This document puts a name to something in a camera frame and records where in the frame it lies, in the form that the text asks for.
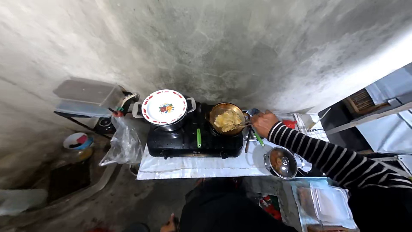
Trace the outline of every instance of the concrete wall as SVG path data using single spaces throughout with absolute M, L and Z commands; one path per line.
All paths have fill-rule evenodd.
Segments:
M 203 102 L 320 111 L 412 61 L 410 9 L 408 0 L 3 0 L 2 160 L 27 146 L 38 158 L 36 142 L 70 132 L 52 114 L 52 90 L 70 77 L 143 97 L 171 88 Z M 2 160 L 0 172 L 18 163 Z

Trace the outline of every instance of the frying pan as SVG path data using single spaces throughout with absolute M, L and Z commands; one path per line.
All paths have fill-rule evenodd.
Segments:
M 215 119 L 218 115 L 223 114 L 224 112 L 226 112 L 227 110 L 233 110 L 234 112 L 236 112 L 239 115 L 239 118 L 241 120 L 240 124 L 245 124 L 245 117 L 247 117 L 249 119 L 249 114 L 247 113 L 243 113 L 241 111 L 241 109 L 239 107 L 237 107 L 236 105 L 232 104 L 232 103 L 227 103 L 227 102 L 223 102 L 223 103 L 219 103 L 217 105 L 215 105 L 212 110 L 209 113 L 209 116 L 205 115 L 206 120 L 209 121 L 209 123 L 212 125 L 212 127 L 219 133 L 222 135 L 228 135 L 228 136 L 233 136 L 233 135 L 237 135 L 239 134 L 244 127 L 240 127 L 240 128 L 236 128 L 234 130 L 230 130 L 230 131 L 226 131 L 223 132 L 222 129 L 220 127 L 217 127 L 214 122 Z

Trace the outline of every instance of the floral plate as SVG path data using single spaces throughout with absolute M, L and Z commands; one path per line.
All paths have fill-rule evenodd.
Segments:
M 142 103 L 142 114 L 156 125 L 167 125 L 179 120 L 187 111 L 186 99 L 174 90 L 151 93 Z

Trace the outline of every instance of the gas stove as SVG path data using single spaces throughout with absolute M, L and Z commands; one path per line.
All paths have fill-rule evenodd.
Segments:
M 152 125 L 147 137 L 149 154 L 154 157 L 237 157 L 243 147 L 243 136 L 219 135 L 205 119 L 213 105 L 196 103 L 196 110 L 185 116 L 185 124 L 175 131 L 164 131 Z M 197 129 L 201 147 L 197 147 Z

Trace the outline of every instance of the striped shirt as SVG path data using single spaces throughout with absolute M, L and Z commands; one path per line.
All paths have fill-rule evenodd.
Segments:
M 412 183 L 379 162 L 368 159 L 346 148 L 306 136 L 277 122 L 268 140 L 301 155 L 326 176 L 347 189 L 368 186 L 412 189 Z

